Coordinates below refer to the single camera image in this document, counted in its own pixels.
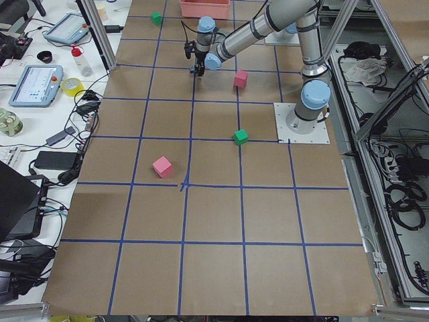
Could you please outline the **pink cube near arm base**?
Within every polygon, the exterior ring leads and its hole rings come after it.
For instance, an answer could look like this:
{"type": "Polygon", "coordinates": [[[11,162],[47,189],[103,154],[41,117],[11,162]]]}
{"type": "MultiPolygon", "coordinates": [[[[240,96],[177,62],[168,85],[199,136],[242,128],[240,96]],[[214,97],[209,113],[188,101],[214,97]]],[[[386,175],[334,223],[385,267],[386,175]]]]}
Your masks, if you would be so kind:
{"type": "Polygon", "coordinates": [[[235,73],[233,85],[237,88],[243,89],[247,85],[248,72],[244,70],[238,70],[235,73]]]}

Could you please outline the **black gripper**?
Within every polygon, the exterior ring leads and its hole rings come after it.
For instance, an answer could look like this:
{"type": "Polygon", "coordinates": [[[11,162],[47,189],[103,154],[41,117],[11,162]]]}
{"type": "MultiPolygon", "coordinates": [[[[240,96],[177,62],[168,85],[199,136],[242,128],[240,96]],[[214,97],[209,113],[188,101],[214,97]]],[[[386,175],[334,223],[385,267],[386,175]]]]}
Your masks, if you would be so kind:
{"type": "Polygon", "coordinates": [[[195,52],[195,69],[198,77],[204,76],[206,52],[195,52]]]}

